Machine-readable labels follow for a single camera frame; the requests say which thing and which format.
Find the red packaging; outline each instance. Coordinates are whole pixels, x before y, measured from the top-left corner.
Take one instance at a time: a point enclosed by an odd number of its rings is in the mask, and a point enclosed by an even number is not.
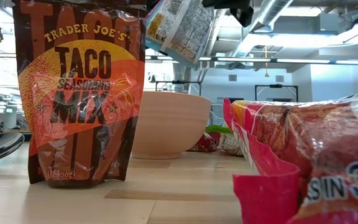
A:
[[[144,84],[143,0],[13,0],[30,183],[125,180]]]
[[[220,133],[204,133],[200,140],[188,151],[190,152],[214,152],[220,138]]]
[[[358,99],[306,104],[227,101],[224,116],[261,175],[234,177],[244,223],[358,223]],[[289,179],[294,170],[277,165],[285,161],[300,168],[299,185]],[[287,187],[281,187],[286,181]],[[299,190],[301,207],[292,217],[283,217],[282,207],[296,204]],[[249,215],[255,213],[260,217]]]

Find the ceiling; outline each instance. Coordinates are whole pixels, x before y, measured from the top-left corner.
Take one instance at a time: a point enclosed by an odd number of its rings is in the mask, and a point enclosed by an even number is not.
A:
[[[262,0],[253,0],[252,5],[257,11]],[[322,11],[330,13],[338,11],[353,11],[358,9],[358,0],[294,0],[291,6],[282,11],[281,16],[316,17]],[[4,41],[0,43],[0,53],[15,52],[14,26],[11,8],[0,9],[0,27],[4,32]],[[212,54],[232,52],[239,45],[241,37],[240,24],[232,16],[224,16],[218,25],[217,39],[213,41]],[[318,58],[318,59],[358,59],[358,46],[317,48],[317,47],[277,47],[274,45],[254,47],[250,54],[254,57],[275,58]],[[255,63],[254,68],[264,68],[264,63]],[[296,69],[290,64],[272,64],[272,68],[286,68],[289,72]],[[17,86],[16,60],[0,58],[0,85]]]

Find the plastic bag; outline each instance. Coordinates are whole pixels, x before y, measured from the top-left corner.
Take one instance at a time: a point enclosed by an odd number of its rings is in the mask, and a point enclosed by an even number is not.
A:
[[[200,0],[160,0],[147,16],[146,45],[196,68],[205,51],[214,8]]]
[[[358,98],[296,104],[238,101],[230,105],[226,101],[224,114],[235,135],[243,139],[250,164],[261,174],[234,177],[235,190],[253,195],[259,194],[258,188],[246,183],[262,188],[284,183],[292,171],[277,163],[287,161],[300,168],[299,188],[288,185],[285,191],[301,196],[299,211],[291,219],[265,222],[269,217],[259,217],[254,222],[256,217],[243,214],[244,223],[358,223]],[[277,159],[272,160],[272,153]],[[276,170],[280,176],[273,181],[267,170]],[[283,205],[290,198],[283,193],[272,189],[260,194],[261,202],[253,203],[253,209],[264,210],[264,203],[272,198],[280,201],[270,203],[271,207]],[[242,204],[252,202],[249,195],[239,197]],[[273,210],[266,215],[281,214]]]
[[[13,3],[30,183],[125,180],[144,82],[145,1]]]
[[[189,152],[214,152],[218,149],[220,133],[204,133]]]

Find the tortilla bag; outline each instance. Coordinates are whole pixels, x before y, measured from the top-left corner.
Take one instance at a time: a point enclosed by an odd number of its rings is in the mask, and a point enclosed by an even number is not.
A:
[[[234,176],[244,223],[358,223],[358,98],[226,100],[224,118],[259,174]]]

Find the pipe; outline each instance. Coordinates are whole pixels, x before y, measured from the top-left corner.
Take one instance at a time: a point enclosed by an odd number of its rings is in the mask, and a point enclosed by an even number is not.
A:
[[[255,30],[267,27],[268,30],[272,30],[272,24],[280,17],[280,12],[288,7],[293,0],[264,0],[260,10],[254,14],[251,25],[246,27],[246,37],[242,40],[241,44],[238,45],[237,49],[233,51],[232,57],[245,57],[249,51],[254,47],[252,45],[252,39],[248,34]]]

